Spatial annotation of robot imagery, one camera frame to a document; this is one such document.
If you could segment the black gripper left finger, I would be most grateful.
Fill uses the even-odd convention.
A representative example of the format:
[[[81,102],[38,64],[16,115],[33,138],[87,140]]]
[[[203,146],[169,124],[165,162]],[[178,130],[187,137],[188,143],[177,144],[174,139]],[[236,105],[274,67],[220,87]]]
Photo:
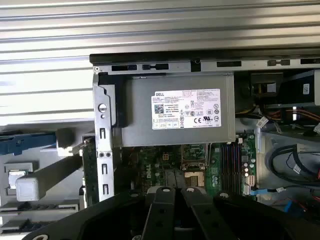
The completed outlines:
[[[26,240],[171,240],[176,190],[159,187],[148,196],[130,190],[50,223]]]

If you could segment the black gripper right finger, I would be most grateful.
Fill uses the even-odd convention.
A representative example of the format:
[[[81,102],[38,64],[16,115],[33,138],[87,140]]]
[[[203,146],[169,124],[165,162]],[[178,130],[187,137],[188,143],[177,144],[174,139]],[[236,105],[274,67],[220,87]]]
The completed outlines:
[[[180,190],[194,226],[190,240],[318,240],[320,226],[248,197],[199,188]]]

